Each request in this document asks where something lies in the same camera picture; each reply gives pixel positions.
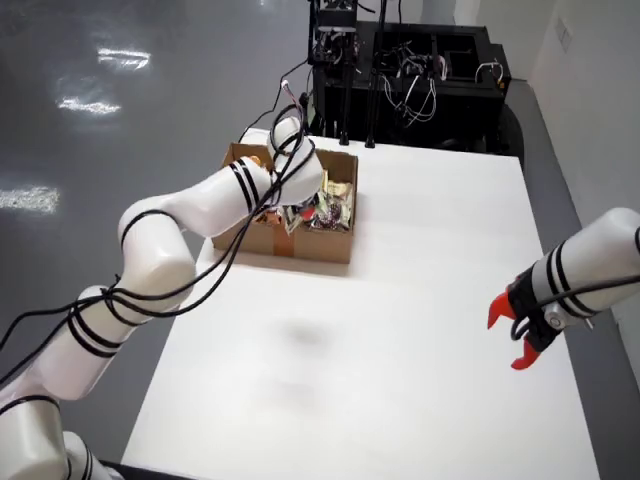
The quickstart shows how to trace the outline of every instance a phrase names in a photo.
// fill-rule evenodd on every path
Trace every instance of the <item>glossy floor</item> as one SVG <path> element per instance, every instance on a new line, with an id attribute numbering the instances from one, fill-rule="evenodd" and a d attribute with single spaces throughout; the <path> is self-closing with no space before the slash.
<path id="1" fill-rule="evenodd" d="M 124 209 L 218 168 L 271 105 L 280 75 L 305 58 L 307 9 L 303 0 L 2 2 L 1 329 L 24 310 L 113 281 Z M 292 75 L 297 91 L 306 73 Z M 508 101 L 548 249 L 579 223 L 533 93 L 515 82 Z M 201 240 L 189 243 L 197 254 Z M 23 325 L 0 369 L 52 322 Z M 121 458 L 170 328 L 156 320 L 137 331 L 87 398 L 63 404 L 65 428 L 98 456 Z M 640 477 L 640 399 L 615 325 L 572 332 L 569 347 L 602 478 Z"/>

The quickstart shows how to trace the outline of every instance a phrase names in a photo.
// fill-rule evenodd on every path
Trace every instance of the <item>white table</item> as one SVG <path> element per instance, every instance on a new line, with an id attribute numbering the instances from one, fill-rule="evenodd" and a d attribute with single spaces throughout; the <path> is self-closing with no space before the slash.
<path id="1" fill-rule="evenodd" d="M 516 372 L 510 321 L 487 331 L 542 254 L 518 160 L 314 140 L 360 157 L 350 266 L 241 255 L 171 330 L 123 462 L 211 480 L 598 478 L 564 338 Z M 213 258 L 207 241 L 198 269 Z"/>

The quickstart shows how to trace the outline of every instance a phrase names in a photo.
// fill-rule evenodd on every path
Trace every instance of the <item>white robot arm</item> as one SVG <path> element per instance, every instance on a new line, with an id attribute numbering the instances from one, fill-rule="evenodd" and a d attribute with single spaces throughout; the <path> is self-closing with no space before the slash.
<path id="1" fill-rule="evenodd" d="M 239 159 L 191 188 L 127 209 L 118 227 L 124 271 L 115 290 L 160 297 L 127 300 L 141 310 L 171 315 L 196 276 L 181 228 L 212 237 L 265 204 L 293 205 L 311 198 L 322 184 L 322 167 L 300 129 L 295 117 L 273 129 L 273 172 Z M 296 138 L 301 143 L 293 154 L 275 155 L 273 145 L 291 153 Z M 283 170 L 289 178 L 272 188 Z M 99 297 L 105 288 L 89 287 L 79 300 Z M 136 310 L 104 300 L 74 309 L 33 363 L 0 391 L 0 480 L 111 478 L 76 435 L 63 437 L 57 400 L 77 400 L 91 391 L 133 330 L 149 320 Z"/>
<path id="2" fill-rule="evenodd" d="M 511 366 L 524 370 L 566 327 L 592 328 L 589 318 L 639 290 L 640 215 L 614 208 L 518 275 L 491 304 L 489 328 L 514 320 L 511 338 L 525 340 Z"/>

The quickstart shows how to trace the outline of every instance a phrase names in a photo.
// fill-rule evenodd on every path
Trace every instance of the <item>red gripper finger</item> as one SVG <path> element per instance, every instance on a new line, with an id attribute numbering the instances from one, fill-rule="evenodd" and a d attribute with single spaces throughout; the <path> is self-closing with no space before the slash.
<path id="1" fill-rule="evenodd" d="M 507 292 L 498 295 L 498 297 L 491 302 L 491 306 L 489 307 L 489 328 L 493 327 L 500 316 L 509 317 L 512 320 L 516 319 L 516 314 L 513 313 Z"/>
<path id="2" fill-rule="evenodd" d="M 513 368 L 514 370 L 524 370 L 526 368 L 529 368 L 531 365 L 533 365 L 533 362 L 535 362 L 539 356 L 540 352 L 536 352 L 531 344 L 525 340 L 524 355 L 522 356 L 522 358 L 514 360 L 511 364 L 511 368 Z"/>

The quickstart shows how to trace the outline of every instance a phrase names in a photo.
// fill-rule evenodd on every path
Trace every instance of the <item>cardboard box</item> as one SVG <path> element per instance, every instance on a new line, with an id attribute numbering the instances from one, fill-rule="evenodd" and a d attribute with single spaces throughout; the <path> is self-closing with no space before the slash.
<path id="1" fill-rule="evenodd" d="M 240 251 L 322 262 L 349 263 L 356 222 L 358 157 L 320 149 L 316 150 L 316 154 L 323 168 L 329 172 L 330 180 L 348 182 L 353 185 L 353 211 L 350 230 L 348 232 L 323 231 L 300 225 L 291 235 L 287 235 L 283 225 L 274 227 L 252 223 L 240 245 Z M 231 144 L 222 167 L 226 167 L 241 157 L 250 157 L 251 155 L 258 156 L 270 169 L 272 168 L 273 161 L 266 146 L 238 143 Z M 226 250 L 244 222 L 246 219 L 215 237 L 213 239 L 214 247 Z"/>

